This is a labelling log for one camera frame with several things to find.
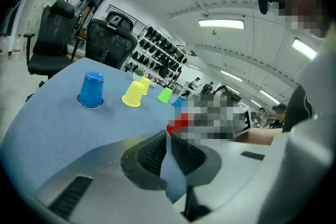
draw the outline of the green plastic cup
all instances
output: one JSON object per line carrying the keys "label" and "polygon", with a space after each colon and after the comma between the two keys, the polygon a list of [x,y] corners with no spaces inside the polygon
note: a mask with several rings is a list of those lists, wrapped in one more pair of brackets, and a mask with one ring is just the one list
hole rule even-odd
{"label": "green plastic cup", "polygon": [[172,95],[172,92],[173,91],[171,89],[164,88],[157,98],[163,103],[168,103],[169,98]]}

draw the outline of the blue table surface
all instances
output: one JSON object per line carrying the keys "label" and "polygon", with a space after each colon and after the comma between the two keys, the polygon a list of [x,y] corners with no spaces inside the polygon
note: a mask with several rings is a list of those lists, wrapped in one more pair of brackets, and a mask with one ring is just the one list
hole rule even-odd
{"label": "blue table surface", "polygon": [[[85,109],[77,102],[87,71],[104,75],[104,103]],[[158,132],[174,119],[174,107],[157,99],[161,86],[149,88],[141,106],[131,108],[121,97],[132,74],[82,58],[45,83],[22,107],[2,143],[0,158],[8,176],[21,191],[34,195],[52,175],[93,148]],[[161,177],[175,201],[185,191],[185,179],[170,152]]]}

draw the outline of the blue plastic cup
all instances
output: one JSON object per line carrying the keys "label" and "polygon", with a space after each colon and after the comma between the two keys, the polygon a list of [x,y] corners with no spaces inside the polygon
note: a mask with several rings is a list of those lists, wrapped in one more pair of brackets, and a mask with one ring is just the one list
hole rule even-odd
{"label": "blue plastic cup", "polygon": [[87,72],[82,89],[77,97],[78,103],[87,109],[95,109],[103,104],[104,76],[98,72]]}
{"label": "blue plastic cup", "polygon": [[173,103],[173,106],[176,108],[180,108],[182,101],[185,101],[185,99],[181,96],[177,97],[177,99],[175,100],[175,102]]}

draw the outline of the mesh chair back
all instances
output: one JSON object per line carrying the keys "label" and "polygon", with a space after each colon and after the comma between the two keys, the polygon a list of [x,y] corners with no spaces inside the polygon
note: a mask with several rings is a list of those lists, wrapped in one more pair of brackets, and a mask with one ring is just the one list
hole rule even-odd
{"label": "mesh chair back", "polygon": [[116,26],[118,29],[123,30],[129,34],[133,32],[133,22],[126,15],[119,12],[109,12],[105,21],[110,25]]}
{"label": "mesh chair back", "polygon": [[65,1],[58,0],[52,7],[45,7],[33,53],[67,55],[68,41],[76,22],[75,7]]}
{"label": "mesh chair back", "polygon": [[92,19],[87,30],[85,57],[120,69],[136,43],[131,34],[103,20]]}

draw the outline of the white bottle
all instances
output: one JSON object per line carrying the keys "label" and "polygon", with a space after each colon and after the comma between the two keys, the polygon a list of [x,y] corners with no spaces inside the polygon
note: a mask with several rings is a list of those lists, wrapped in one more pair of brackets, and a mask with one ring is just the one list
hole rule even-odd
{"label": "white bottle", "polygon": [[21,34],[17,35],[12,50],[12,61],[18,62],[22,58],[22,38]]}
{"label": "white bottle", "polygon": [[0,47],[0,62],[7,61],[8,58],[8,35],[2,35],[2,42]]}

